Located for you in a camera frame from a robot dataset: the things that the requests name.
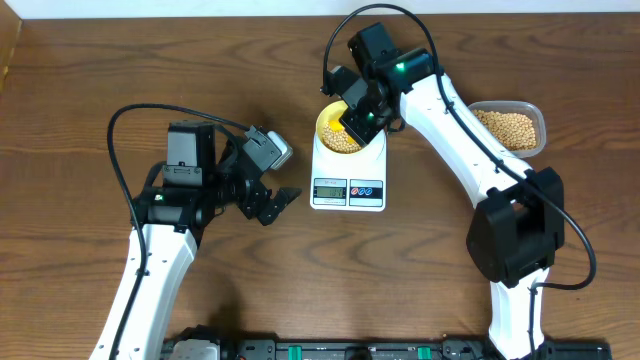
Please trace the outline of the yellow measuring scoop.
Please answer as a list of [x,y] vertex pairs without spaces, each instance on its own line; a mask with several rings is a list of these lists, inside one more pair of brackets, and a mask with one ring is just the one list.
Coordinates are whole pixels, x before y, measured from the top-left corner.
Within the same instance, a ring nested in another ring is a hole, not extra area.
[[349,143],[351,143],[351,144],[355,143],[355,140],[350,135],[348,135],[346,133],[345,127],[340,123],[339,120],[337,120],[337,119],[330,120],[328,122],[328,125],[329,125],[329,128],[330,128],[331,131],[333,131],[334,133],[338,133],[338,134],[344,135],[346,137],[346,140]]

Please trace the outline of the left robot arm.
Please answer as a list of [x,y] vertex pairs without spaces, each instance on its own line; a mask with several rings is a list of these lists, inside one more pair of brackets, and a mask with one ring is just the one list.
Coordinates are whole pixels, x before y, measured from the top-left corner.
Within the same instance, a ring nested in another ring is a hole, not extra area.
[[133,225],[127,263],[94,359],[157,359],[175,299],[205,228],[235,205],[248,219],[272,224],[301,193],[261,181],[292,155],[276,132],[184,120],[170,124],[167,159],[127,200]]

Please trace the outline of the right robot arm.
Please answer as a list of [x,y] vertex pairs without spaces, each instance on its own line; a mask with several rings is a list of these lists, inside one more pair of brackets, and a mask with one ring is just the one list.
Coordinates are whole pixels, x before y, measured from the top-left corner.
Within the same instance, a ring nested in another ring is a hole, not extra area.
[[474,214],[467,250],[489,280],[489,339],[504,359],[533,358],[544,342],[540,296],[565,242],[564,189],[552,169],[533,170],[459,99],[434,48],[404,52],[376,23],[348,48],[358,70],[325,80],[347,104],[340,121],[360,145],[394,120],[414,128],[462,184]]

